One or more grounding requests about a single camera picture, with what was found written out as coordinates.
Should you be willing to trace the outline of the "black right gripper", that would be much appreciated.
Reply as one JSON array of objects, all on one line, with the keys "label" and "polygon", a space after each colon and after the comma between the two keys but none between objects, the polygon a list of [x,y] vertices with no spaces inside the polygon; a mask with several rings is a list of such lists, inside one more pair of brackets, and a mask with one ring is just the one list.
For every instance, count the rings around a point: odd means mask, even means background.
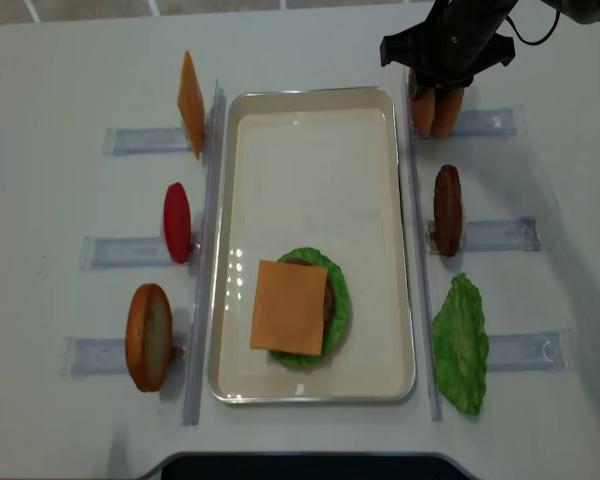
[{"label": "black right gripper", "polygon": [[467,87],[477,74],[514,59],[514,40],[497,30],[515,5],[510,0],[436,1],[423,22],[383,38],[381,65],[410,68],[411,101],[429,98],[433,87]]}]

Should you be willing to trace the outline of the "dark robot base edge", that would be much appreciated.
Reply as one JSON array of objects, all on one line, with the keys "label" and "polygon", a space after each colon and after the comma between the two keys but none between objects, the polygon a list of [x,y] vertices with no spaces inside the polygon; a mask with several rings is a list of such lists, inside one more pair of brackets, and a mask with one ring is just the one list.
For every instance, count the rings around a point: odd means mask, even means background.
[{"label": "dark robot base edge", "polygon": [[401,454],[196,454],[159,469],[160,479],[471,479],[448,460]]}]

